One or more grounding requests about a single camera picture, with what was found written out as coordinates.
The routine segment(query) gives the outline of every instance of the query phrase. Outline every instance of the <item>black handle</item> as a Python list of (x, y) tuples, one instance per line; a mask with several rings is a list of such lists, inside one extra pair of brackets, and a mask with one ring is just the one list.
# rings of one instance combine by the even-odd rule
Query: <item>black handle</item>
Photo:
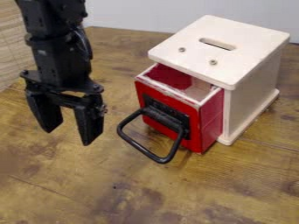
[[(122, 131), (122, 128), (140, 116), (145, 115), (154, 119), (158, 123), (164, 126), (174, 130), (178, 135), (172, 144), (170, 151), (165, 157), (156, 156), (140, 143), (137, 143)], [(149, 108), (140, 108), (118, 125), (116, 128), (116, 133), (120, 137), (145, 155), (148, 156), (156, 163), (166, 164), (172, 161), (176, 151), (178, 149), (180, 143), (185, 136), (185, 131), (182, 126), (178, 123), (174, 123), (166, 115), (157, 113), (153, 109)]]

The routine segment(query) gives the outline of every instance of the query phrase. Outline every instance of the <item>wooden table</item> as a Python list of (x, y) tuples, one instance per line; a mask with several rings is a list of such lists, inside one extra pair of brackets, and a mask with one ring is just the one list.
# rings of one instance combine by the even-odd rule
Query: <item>wooden table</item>
[[(105, 86), (105, 133), (81, 146), (72, 111), (45, 134), (19, 80), (0, 94), (0, 223), (299, 223), (299, 46), (284, 50), (280, 98), (228, 147), (180, 149), (158, 165), (117, 137), (137, 109), (133, 77), (169, 34), (89, 28), (93, 79)], [(136, 121), (126, 132), (165, 153), (165, 136)]]

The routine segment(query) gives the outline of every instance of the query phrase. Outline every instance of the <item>white wall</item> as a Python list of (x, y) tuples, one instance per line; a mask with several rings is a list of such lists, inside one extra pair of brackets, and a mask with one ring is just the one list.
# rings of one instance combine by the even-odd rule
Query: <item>white wall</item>
[(177, 32), (205, 14), (260, 25), (299, 42), (297, 0), (86, 0), (86, 25)]

